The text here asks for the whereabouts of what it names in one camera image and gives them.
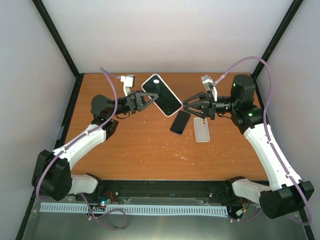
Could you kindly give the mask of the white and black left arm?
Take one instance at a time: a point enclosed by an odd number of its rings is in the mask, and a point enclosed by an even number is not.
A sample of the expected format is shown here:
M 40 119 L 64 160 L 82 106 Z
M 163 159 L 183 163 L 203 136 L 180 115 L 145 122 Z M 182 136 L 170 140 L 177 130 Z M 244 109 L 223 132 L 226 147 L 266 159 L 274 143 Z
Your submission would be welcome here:
M 71 194 L 86 194 L 92 201 L 101 200 L 104 188 L 98 185 L 99 178 L 92 174 L 74 175 L 71 173 L 73 167 L 115 133 L 119 124 L 113 118 L 115 115 L 143 111 L 158 97 L 156 93 L 141 90 L 115 100 L 96 95 L 91 101 L 93 120 L 90 125 L 61 147 L 39 153 L 31 181 L 36 196 L 44 195 L 60 201 Z

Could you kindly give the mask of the small black phone white case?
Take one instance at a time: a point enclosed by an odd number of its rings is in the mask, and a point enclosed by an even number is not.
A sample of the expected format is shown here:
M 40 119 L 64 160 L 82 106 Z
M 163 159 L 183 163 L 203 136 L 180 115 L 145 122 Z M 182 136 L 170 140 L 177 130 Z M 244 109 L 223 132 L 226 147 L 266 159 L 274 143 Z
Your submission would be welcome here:
M 171 117 L 182 108 L 181 100 L 157 73 L 151 75 L 141 88 L 146 93 L 158 95 L 154 103 L 166 117 Z

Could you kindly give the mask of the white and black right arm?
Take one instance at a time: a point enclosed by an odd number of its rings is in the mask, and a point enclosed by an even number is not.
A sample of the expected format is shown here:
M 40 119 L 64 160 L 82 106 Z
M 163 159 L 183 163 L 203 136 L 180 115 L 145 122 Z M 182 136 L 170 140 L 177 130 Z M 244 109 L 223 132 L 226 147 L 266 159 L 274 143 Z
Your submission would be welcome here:
M 270 219 L 305 208 L 314 186 L 293 170 L 271 133 L 264 111 L 254 104 L 256 86 L 252 77 L 236 75 L 229 96 L 219 96 L 217 84 L 208 75 L 201 81 L 205 91 L 186 99 L 183 109 L 198 118 L 212 120 L 230 113 L 232 122 L 258 156 L 269 182 L 263 185 L 243 176 L 230 178 L 224 182 L 226 199 L 247 199 Z

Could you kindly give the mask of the white silicone phone case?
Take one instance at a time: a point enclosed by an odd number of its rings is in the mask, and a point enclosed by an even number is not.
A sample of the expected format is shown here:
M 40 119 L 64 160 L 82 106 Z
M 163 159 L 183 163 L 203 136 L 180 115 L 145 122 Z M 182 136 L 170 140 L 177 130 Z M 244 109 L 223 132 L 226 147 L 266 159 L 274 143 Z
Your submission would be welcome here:
M 195 141 L 208 143 L 211 140 L 208 121 L 206 118 L 195 117 L 193 119 Z

